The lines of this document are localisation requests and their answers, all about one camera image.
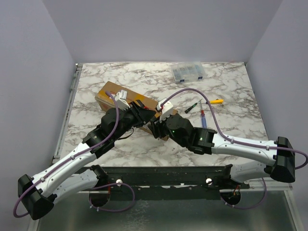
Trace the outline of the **brown cardboard express box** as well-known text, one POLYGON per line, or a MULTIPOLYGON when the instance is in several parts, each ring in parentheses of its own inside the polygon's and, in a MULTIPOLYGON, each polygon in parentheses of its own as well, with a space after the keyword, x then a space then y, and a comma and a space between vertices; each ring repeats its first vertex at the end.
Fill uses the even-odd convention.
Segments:
POLYGON ((106 114, 101 118, 99 131, 115 142, 132 128, 139 128, 156 139, 169 139, 168 131, 159 123, 158 102, 108 81, 95 97, 106 114))

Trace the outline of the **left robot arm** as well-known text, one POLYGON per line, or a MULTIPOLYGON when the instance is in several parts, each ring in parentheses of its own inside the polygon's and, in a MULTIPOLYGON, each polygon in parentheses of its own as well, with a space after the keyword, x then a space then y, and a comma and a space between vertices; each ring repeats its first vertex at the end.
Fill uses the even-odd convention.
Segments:
POLYGON ((156 114, 139 100, 123 107, 120 101, 114 102, 116 106, 105 113, 100 124, 71 153, 32 177, 24 174, 18 179, 17 202, 23 204, 33 220, 48 214, 57 202, 70 194, 90 188, 103 189, 108 177, 101 167, 92 167, 79 177, 73 174, 107 153, 131 128, 143 127, 156 114))

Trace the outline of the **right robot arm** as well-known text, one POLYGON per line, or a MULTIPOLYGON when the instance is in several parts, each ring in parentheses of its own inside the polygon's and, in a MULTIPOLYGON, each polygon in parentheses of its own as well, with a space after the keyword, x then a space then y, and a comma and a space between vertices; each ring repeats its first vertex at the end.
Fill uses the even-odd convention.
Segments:
POLYGON ((221 183, 226 188, 263 177, 285 183, 295 181, 295 153, 285 137, 275 141, 231 137, 213 129, 194 127, 179 114, 164 121, 153 118, 148 128, 155 138, 168 136, 195 154, 225 154, 250 159, 245 164, 234 164, 230 172, 221 176, 221 183))

